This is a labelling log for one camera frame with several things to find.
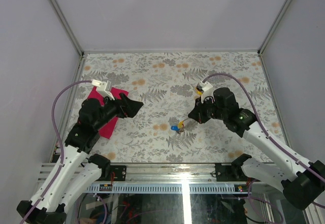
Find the blue key tag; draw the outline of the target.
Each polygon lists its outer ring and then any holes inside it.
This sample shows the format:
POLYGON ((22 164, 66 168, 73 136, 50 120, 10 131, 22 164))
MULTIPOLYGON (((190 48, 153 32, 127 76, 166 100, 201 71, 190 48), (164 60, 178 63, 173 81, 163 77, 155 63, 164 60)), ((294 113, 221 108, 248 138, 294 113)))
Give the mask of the blue key tag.
POLYGON ((173 125, 173 126, 171 126, 171 130, 173 130, 173 131, 178 131, 179 128, 178 128, 176 125, 173 125))

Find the metal spiral keyring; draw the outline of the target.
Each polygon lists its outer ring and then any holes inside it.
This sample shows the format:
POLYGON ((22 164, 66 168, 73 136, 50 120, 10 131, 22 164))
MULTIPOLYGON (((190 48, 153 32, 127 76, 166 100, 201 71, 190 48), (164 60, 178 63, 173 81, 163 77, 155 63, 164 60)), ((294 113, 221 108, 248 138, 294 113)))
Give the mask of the metal spiral keyring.
POLYGON ((186 118, 186 119, 181 120, 181 121, 184 121, 184 128, 179 129, 177 131, 179 134, 185 132, 186 130, 192 129, 197 125, 197 122, 195 120, 193 120, 193 119, 190 119, 190 118, 186 118))

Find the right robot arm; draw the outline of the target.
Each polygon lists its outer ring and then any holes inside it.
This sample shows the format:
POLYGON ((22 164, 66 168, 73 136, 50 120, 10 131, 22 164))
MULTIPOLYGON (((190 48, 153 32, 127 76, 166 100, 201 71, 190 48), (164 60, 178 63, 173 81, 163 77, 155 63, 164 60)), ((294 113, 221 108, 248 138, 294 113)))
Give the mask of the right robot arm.
POLYGON ((239 107, 228 88, 215 89, 208 82, 197 86, 199 98, 188 117, 203 124, 210 119, 223 121, 226 128, 261 150, 274 164, 271 167, 249 155, 239 157, 232 167, 236 180, 246 177, 264 182, 283 193, 299 210, 306 209, 324 192, 324 163, 301 156, 283 142, 276 142, 257 116, 239 107))

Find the pink folded cloth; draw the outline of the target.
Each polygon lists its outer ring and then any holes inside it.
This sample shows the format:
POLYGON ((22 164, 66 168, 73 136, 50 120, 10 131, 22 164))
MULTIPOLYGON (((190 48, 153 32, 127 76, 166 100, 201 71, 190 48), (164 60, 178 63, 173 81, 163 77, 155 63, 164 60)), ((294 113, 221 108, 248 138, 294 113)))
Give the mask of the pink folded cloth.
MULTIPOLYGON (((118 89, 115 87, 112 87, 111 92, 114 96, 116 96, 118 99, 120 98, 120 93, 123 93, 124 95, 128 95, 129 92, 126 90, 122 90, 122 89, 118 89)), ((97 91, 96 91, 96 87, 93 87, 93 89, 91 90, 90 94, 87 97, 88 99, 97 99, 100 102, 100 105, 103 106, 104 105, 104 97, 101 96, 97 91)), ((114 117, 112 120, 110 120, 105 126, 103 126, 100 130, 99 130, 99 134, 101 137, 104 137, 106 139, 110 139, 113 131, 115 129, 115 126, 117 124, 118 118, 114 117)))

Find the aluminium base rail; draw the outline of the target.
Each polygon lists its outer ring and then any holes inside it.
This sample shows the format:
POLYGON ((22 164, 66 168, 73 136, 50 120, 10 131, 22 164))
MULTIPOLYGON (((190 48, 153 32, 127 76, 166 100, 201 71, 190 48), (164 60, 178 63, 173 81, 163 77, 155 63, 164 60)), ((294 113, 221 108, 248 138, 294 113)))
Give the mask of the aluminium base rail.
POLYGON ((113 182, 125 183, 176 183, 190 182, 234 182, 247 181, 243 173, 231 172, 230 163, 167 164, 167 163, 112 163, 113 182))

